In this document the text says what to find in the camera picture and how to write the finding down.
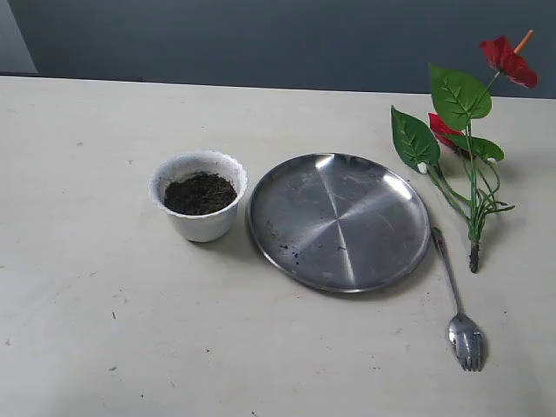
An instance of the white cup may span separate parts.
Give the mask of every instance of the white cup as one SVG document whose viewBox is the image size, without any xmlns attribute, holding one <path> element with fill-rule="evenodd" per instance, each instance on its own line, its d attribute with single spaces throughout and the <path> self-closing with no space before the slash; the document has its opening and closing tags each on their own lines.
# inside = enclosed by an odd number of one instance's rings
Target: white cup
<svg viewBox="0 0 556 417">
<path fill-rule="evenodd" d="M 182 215 L 164 205 L 166 188 L 172 182 L 183 182 L 196 174 L 217 174 L 229 181 L 237 197 L 227 207 L 207 215 Z M 231 156 L 213 150 L 178 155 L 162 164 L 149 184 L 155 204 L 166 212 L 175 230 L 192 242 L 211 242 L 230 230 L 237 216 L 237 206 L 247 188 L 247 173 Z"/>
</svg>

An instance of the green leaf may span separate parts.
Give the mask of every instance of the green leaf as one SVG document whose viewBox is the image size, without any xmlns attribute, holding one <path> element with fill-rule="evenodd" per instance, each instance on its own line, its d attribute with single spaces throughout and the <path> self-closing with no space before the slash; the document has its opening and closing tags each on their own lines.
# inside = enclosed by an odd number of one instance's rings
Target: green leaf
<svg viewBox="0 0 556 417">
<path fill-rule="evenodd" d="M 419 171 L 417 164 L 434 165 L 440 158 L 440 147 L 433 132 L 421 120 L 392 106 L 392 138 L 401 160 Z"/>
<path fill-rule="evenodd" d="M 466 137 L 463 135 L 444 135 L 450 139 L 458 148 L 467 150 Z M 494 142 L 480 137 L 469 137 L 469 145 L 471 146 L 471 153 L 477 155 L 483 161 L 488 158 L 493 158 L 495 161 L 504 159 L 504 151 Z"/>
<path fill-rule="evenodd" d="M 452 129 L 463 130 L 469 120 L 481 119 L 493 102 L 474 76 L 429 64 L 433 105 L 440 118 Z"/>
</svg>

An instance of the plate rim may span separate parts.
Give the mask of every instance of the plate rim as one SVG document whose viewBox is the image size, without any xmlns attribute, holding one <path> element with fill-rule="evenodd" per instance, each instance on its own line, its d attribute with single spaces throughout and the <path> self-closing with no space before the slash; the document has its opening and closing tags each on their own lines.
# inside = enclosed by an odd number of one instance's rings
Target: plate rim
<svg viewBox="0 0 556 417">
<path fill-rule="evenodd" d="M 267 178 L 269 175 L 271 175 L 273 172 L 275 172 L 276 170 L 280 169 L 281 167 L 283 167 L 283 165 L 286 165 L 288 163 L 291 163 L 292 161 L 298 160 L 298 159 L 303 159 L 303 158 L 308 158 L 308 157 L 315 157 L 315 156 L 342 156 L 342 157 L 351 157 L 351 158 L 358 158 L 367 162 L 372 163 L 375 166 L 381 167 L 383 169 L 385 169 L 388 174 L 395 176 L 397 179 L 399 179 L 400 181 L 402 181 L 408 188 L 410 188 L 414 195 L 417 197 L 417 201 L 420 204 L 420 207 L 422 209 L 422 212 L 425 215 L 425 226 L 426 226 L 426 237 L 425 237 L 425 244 L 423 245 L 423 249 L 421 250 L 420 253 L 418 253 L 418 256 L 416 257 L 415 262 L 413 262 L 412 264 L 410 264 L 408 266 L 408 269 L 405 270 L 403 273 L 401 273 L 399 276 L 395 277 L 395 279 L 393 279 L 390 282 L 387 282 L 385 284 L 382 285 L 375 285 L 372 287 L 363 287 L 363 288 L 347 288 L 347 289 L 342 289 L 342 288 L 331 288 L 325 285 L 319 285 L 319 284 L 315 284 L 314 282 L 311 281 L 307 281 L 305 279 L 302 278 L 301 275 L 298 274 L 293 274 L 290 271 L 288 271 L 287 269 L 285 269 L 280 263 L 278 263 L 272 256 L 270 256 L 270 254 L 265 250 L 265 248 L 262 247 L 261 243 L 259 242 L 259 240 L 256 238 L 255 236 L 255 227 L 253 225 L 252 222 L 252 206 L 254 204 L 254 197 L 257 194 L 257 191 L 259 190 L 259 188 L 261 187 L 261 183 L 262 181 Z M 249 197 L 249 201 L 245 210 L 245 221 L 248 225 L 248 234 L 251 238 L 251 241 L 255 244 L 255 246 L 259 249 L 259 251 L 264 255 L 264 257 L 272 264 L 274 265 L 276 268 L 278 268 L 283 274 L 285 274 L 286 276 L 288 276 L 289 278 L 307 286 L 310 288 L 315 288 L 318 289 L 320 291 L 326 291 L 329 293 L 336 293 L 336 294 L 359 294 L 359 293 L 367 293 L 367 292 L 371 292 L 371 291 L 375 291 L 381 288 L 385 288 L 385 287 L 390 287 L 395 285 L 396 283 L 398 283 L 399 281 L 403 280 L 404 278 L 407 278 L 409 275 L 411 275 L 415 269 L 417 269 L 417 267 L 419 267 L 419 265 L 421 265 L 421 263 L 423 262 L 423 260 L 425 259 L 425 256 L 427 255 L 427 251 L 428 251 L 428 247 L 430 245 L 430 239 L 431 239 L 431 223 L 430 223 L 430 219 L 429 219 L 429 215 L 428 215 L 428 210 L 427 210 L 427 205 L 425 204 L 425 202 L 423 202 L 423 199 L 421 198 L 420 194 L 417 192 L 417 190 L 415 190 L 415 188 L 409 183 L 407 182 L 404 178 L 402 178 L 400 175 L 396 174 L 394 171 L 392 171 L 390 168 L 372 161 L 370 159 L 367 159 L 365 157 L 362 156 L 355 156 L 355 155 L 350 155 L 350 154 L 343 154 L 343 153 L 339 153 L 339 152 L 315 152 L 315 153 L 311 153 L 311 154 L 304 154 L 304 155 L 299 155 L 299 156 L 295 156 L 293 158 L 289 158 L 286 161 L 283 161 L 281 163 L 279 163 L 278 165 L 274 166 L 272 169 L 270 169 L 269 171 L 267 171 L 257 182 L 257 184 L 255 185 L 255 187 L 253 188 L 253 191 L 251 192 L 251 196 Z"/>
</svg>

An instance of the dark soil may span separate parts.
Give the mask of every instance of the dark soil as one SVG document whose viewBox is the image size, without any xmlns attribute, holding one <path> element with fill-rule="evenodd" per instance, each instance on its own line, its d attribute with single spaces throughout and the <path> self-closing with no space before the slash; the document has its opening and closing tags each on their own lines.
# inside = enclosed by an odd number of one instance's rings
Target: dark soil
<svg viewBox="0 0 556 417">
<path fill-rule="evenodd" d="M 172 182 L 166 189 L 164 205 L 182 215 L 207 215 L 224 209 L 237 194 L 217 174 L 197 174 L 184 182 Z"/>
</svg>

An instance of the metal plate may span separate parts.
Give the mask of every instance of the metal plate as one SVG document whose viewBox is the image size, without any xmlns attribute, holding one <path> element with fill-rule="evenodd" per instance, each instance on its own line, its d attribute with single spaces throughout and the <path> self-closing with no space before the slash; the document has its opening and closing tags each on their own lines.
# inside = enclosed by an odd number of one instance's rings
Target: metal plate
<svg viewBox="0 0 556 417">
<path fill-rule="evenodd" d="M 342 154 L 286 161 L 257 184 L 250 233 L 276 267 L 310 287 L 354 293 L 407 276 L 430 225 L 415 190 L 391 170 Z"/>
</svg>

